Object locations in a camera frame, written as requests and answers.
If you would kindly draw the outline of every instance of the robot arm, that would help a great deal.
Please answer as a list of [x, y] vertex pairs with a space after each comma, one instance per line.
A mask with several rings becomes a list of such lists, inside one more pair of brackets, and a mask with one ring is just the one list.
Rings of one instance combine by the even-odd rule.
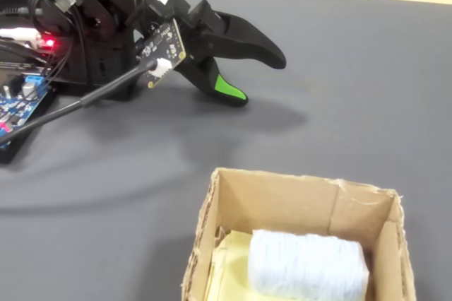
[[147, 38], [175, 18], [187, 53], [175, 70], [203, 93], [228, 105], [243, 106], [248, 98], [222, 77], [214, 57], [255, 59], [274, 69], [286, 65], [281, 50], [256, 27], [243, 18], [214, 11], [206, 0], [192, 10], [185, 0], [55, 1], [62, 11], [78, 6], [85, 33], [106, 42], [130, 26]]

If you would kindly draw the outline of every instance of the white yarn bundle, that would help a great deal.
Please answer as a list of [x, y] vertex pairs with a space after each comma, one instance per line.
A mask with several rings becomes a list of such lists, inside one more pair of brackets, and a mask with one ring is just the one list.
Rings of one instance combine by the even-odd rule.
[[248, 279], [260, 293], [303, 301], [362, 301], [369, 271], [357, 242], [255, 230]]

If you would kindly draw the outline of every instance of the red led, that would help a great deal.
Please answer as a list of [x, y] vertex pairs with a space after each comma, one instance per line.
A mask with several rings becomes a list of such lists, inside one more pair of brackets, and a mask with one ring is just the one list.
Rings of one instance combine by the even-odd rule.
[[48, 47], [53, 47], [55, 45], [55, 41], [54, 40], [47, 40], [47, 41], [45, 41], [45, 45], [47, 45]]

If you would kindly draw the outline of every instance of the blue circuit board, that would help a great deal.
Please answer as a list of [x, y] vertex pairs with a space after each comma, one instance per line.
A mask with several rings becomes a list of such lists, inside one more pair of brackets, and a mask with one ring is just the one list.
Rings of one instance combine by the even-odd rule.
[[33, 100], [28, 100], [19, 94], [16, 98], [5, 98], [0, 96], [0, 136], [7, 134], [11, 130], [24, 125], [36, 108], [40, 105], [47, 94], [43, 77], [27, 76], [25, 82], [37, 84], [37, 96]]

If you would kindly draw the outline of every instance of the cardboard flap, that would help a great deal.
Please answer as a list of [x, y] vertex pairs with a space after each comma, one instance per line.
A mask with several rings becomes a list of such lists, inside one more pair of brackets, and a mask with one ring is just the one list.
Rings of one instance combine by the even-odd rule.
[[364, 249], [370, 250], [388, 217], [395, 192], [342, 179], [331, 182], [336, 183], [339, 192], [329, 233], [358, 241]]
[[376, 301], [403, 301], [402, 265], [397, 225], [386, 222], [374, 249], [374, 279]]
[[220, 214], [228, 230], [328, 234], [338, 186], [318, 177], [220, 171]]
[[182, 282], [182, 301], [201, 301], [208, 283], [210, 258], [218, 219], [218, 171], [212, 174], [207, 197], [199, 211], [195, 242]]

